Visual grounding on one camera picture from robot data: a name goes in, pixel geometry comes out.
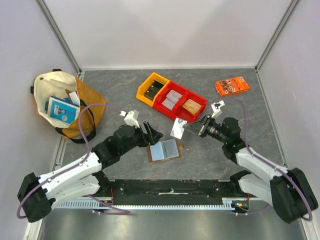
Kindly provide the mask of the silver credit card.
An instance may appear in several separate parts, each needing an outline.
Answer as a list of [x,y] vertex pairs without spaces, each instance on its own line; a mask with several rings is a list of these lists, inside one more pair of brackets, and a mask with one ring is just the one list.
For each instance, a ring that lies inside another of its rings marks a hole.
[[173,127],[171,129],[170,132],[170,136],[174,137],[176,139],[181,140],[183,137],[183,133],[185,131],[184,126],[187,124],[188,122],[182,118],[176,118],[173,124]]

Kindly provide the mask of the brown leather card holder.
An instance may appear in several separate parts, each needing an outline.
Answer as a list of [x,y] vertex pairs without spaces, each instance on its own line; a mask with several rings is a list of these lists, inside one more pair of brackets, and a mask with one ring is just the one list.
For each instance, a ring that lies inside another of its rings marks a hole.
[[147,147],[150,163],[174,160],[182,157],[179,142],[176,139],[159,141]]

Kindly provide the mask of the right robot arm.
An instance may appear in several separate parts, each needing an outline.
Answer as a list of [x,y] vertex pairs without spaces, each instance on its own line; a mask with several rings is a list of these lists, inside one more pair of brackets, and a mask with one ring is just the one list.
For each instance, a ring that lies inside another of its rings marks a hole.
[[286,223],[313,219],[312,212],[319,207],[319,203],[304,172],[275,164],[255,152],[241,138],[238,120],[226,117],[219,124],[206,115],[183,128],[198,137],[210,136],[220,141],[225,157],[246,169],[237,175],[239,179],[229,184],[233,196],[248,193],[263,200]]

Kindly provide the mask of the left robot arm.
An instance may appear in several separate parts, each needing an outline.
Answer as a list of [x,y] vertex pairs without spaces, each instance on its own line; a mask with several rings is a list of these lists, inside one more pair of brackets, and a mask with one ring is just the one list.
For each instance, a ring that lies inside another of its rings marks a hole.
[[40,176],[29,173],[23,178],[17,194],[20,202],[17,217],[34,223],[66,201],[95,194],[106,196],[110,184],[103,170],[117,163],[130,150],[153,146],[163,136],[147,121],[142,127],[124,124],[74,162]]

